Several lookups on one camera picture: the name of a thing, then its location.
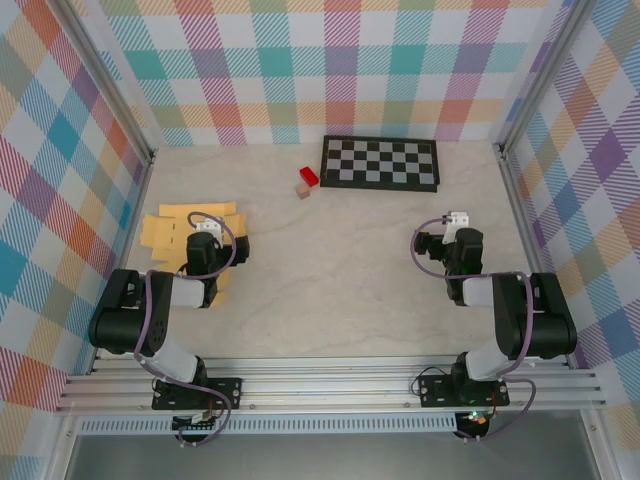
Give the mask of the yellow paper box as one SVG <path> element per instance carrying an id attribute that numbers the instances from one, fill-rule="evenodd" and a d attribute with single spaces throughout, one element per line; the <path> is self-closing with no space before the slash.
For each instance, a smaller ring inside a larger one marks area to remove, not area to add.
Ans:
<path id="1" fill-rule="evenodd" d="M 142 246 L 151 249 L 152 259 L 158 263 L 151 272 L 150 287 L 159 293 L 170 292 L 169 282 L 179 274 L 187 260 L 187 238 L 198 232 L 195 230 L 195 222 L 205 219 L 215 219 L 221 225 L 223 234 L 215 237 L 224 246 L 229 245 L 233 237 L 248 237 L 246 215 L 236 211 L 234 202 L 162 204 L 157 216 L 144 217 L 140 242 Z M 218 280 L 218 295 L 211 307 L 226 299 L 232 268 L 228 268 Z"/>

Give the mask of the black grey chessboard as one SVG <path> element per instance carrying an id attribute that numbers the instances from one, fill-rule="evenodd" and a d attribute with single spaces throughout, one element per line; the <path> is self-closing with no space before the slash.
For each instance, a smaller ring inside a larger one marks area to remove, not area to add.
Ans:
<path id="1" fill-rule="evenodd" d="M 435 193 L 434 140 L 326 135 L 319 173 L 327 188 Z"/>

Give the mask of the aluminium side rail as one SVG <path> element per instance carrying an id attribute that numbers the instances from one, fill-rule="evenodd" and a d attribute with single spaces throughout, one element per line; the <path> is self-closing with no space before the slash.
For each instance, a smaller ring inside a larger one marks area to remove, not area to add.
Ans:
<path id="1" fill-rule="evenodd" d="M 533 229 L 526 217 L 524 201 L 506 155 L 499 146 L 493 148 L 533 280 L 536 312 L 529 352 L 532 349 L 539 351 L 540 357 L 545 360 L 568 358 L 577 347 L 575 324 L 557 276 L 542 266 Z"/>
<path id="2" fill-rule="evenodd" d="M 93 370 L 95 361 L 102 353 L 111 353 L 111 347 L 116 348 L 116 355 L 127 354 L 141 333 L 143 313 L 139 313 L 138 310 L 139 301 L 144 297 L 142 280 L 138 280 L 139 275 L 129 271 L 126 266 L 157 153 L 157 149 L 150 150 L 143 165 L 138 196 L 128 217 L 122 254 L 117 260 L 117 268 L 108 278 L 89 324 L 88 337 L 92 346 L 92 356 L 87 364 L 86 374 Z"/>

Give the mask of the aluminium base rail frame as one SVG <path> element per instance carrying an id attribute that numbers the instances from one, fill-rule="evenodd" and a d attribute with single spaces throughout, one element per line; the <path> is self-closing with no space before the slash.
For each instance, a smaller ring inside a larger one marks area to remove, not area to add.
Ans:
<path id="1" fill-rule="evenodd" d="M 445 370 L 453 356 L 208 358 L 212 377 L 242 379 L 240 412 L 378 413 L 417 411 L 415 377 Z M 535 410 L 602 409 L 604 391 L 591 370 L 558 358 L 532 361 L 514 372 L 535 382 Z M 87 375 L 68 378 L 57 413 L 151 413 L 152 377 L 132 358 L 98 357 Z"/>

